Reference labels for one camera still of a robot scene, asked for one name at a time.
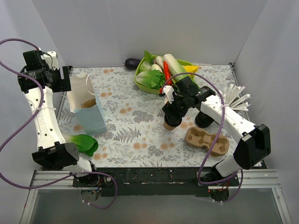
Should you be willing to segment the light blue paper bag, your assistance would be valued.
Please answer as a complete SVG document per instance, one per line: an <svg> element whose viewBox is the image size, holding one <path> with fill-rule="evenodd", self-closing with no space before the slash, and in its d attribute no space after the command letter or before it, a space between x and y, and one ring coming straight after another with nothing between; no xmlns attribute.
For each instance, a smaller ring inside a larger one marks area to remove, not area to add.
<svg viewBox="0 0 299 224"><path fill-rule="evenodd" d="M90 75L82 72L70 77L71 91L66 93L70 112L74 114L79 124L88 135L95 135L107 130L101 102L94 90ZM90 99L96 99L96 105L91 108L81 108L81 104Z"/></svg>

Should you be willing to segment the pulp cup carrier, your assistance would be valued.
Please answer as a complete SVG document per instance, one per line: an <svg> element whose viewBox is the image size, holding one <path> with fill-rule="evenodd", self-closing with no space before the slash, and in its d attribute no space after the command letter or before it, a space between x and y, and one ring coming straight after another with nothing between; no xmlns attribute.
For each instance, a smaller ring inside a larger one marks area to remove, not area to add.
<svg viewBox="0 0 299 224"><path fill-rule="evenodd" d="M81 104L81 108L91 108L96 105L96 99L90 99Z"/></svg>

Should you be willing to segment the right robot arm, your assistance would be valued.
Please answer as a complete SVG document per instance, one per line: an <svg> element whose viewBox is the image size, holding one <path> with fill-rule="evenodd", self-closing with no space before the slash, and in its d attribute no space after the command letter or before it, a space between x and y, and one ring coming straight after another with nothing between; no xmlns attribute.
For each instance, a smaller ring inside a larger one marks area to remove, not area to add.
<svg viewBox="0 0 299 224"><path fill-rule="evenodd" d="M215 164L204 176L198 176L201 185L222 185L233 178L238 171L250 170L271 153L269 128L244 119L230 107L225 106L220 91L211 84L199 88L189 76L176 82L177 89L165 83L161 94L167 98L162 110L165 113L164 126L175 128L182 122L190 108L199 113L196 122L210 125L213 121L225 129L237 142L234 153Z"/></svg>

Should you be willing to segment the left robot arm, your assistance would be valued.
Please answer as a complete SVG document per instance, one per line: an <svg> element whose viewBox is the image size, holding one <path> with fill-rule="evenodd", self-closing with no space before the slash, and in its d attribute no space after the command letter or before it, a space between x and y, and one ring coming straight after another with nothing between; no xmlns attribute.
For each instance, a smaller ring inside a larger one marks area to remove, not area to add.
<svg viewBox="0 0 299 224"><path fill-rule="evenodd" d="M32 50L24 52L23 57L26 65L18 76L18 83L31 112L36 114L37 151L32 153L33 160L46 170L66 170L75 174L80 183L96 186L100 178L95 165L79 156L74 143L66 142L53 105L55 92L71 90L73 67L60 69L55 51Z"/></svg>

